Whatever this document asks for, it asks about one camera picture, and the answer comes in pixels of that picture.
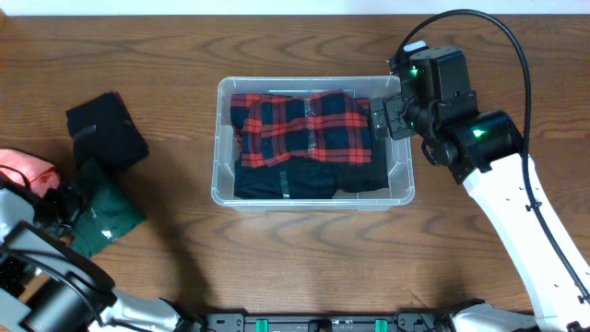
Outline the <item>pink garment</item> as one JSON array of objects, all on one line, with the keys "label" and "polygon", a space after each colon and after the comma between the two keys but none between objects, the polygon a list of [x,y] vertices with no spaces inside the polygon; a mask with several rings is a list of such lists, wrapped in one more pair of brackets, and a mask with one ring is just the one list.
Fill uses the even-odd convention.
[{"label": "pink garment", "polygon": [[1,173],[27,186],[39,197],[44,197],[50,189],[57,189],[61,183],[53,164],[14,149],[1,149]]}]

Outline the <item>dark green taped garment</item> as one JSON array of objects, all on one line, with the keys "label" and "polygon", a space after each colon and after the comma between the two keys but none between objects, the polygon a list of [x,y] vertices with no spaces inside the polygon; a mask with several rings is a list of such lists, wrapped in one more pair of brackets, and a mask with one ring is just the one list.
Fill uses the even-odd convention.
[{"label": "dark green taped garment", "polygon": [[95,160],[83,164],[74,185],[87,202],[72,228],[70,247],[86,258],[102,252],[147,218]]}]

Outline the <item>black taped garment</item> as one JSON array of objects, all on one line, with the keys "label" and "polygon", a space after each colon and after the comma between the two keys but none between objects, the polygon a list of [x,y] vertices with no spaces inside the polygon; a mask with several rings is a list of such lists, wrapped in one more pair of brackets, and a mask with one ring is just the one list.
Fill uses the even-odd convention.
[{"label": "black taped garment", "polygon": [[125,172],[148,156],[148,143],[117,92],[65,112],[78,169],[95,160],[106,172]]}]

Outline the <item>red plaid garment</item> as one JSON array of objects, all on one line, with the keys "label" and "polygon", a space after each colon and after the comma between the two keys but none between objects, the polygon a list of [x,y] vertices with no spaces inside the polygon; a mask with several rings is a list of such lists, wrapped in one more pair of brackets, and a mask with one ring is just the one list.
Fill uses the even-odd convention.
[{"label": "red plaid garment", "polygon": [[310,97],[234,94],[230,121],[242,166],[273,167],[293,158],[363,165],[372,161],[370,102],[343,90]]}]

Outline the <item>dark navy garment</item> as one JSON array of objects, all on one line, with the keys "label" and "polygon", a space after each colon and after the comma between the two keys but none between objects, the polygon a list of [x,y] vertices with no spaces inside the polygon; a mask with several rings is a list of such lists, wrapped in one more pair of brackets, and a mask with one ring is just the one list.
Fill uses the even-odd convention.
[{"label": "dark navy garment", "polygon": [[340,167],[295,158],[275,166],[248,168],[234,164],[234,195],[242,199],[330,199]]}]

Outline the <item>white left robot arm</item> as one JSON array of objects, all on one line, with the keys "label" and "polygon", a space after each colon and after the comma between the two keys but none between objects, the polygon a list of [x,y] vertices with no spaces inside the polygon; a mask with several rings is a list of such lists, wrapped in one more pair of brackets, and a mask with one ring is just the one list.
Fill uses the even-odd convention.
[{"label": "white left robot arm", "polygon": [[97,265],[35,227],[32,199],[1,186],[1,326],[9,331],[203,331],[166,300],[118,291]]}]

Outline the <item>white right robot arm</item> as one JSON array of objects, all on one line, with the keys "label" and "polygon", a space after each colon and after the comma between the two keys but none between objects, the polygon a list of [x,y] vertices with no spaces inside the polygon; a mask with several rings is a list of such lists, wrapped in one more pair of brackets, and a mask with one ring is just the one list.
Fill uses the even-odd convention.
[{"label": "white right robot arm", "polygon": [[533,307],[526,315],[463,302],[437,330],[588,330],[589,266],[548,201],[513,120],[478,110],[464,54],[417,41],[390,64],[401,90],[372,101],[376,137],[422,137],[427,160],[448,168],[490,220]]}]

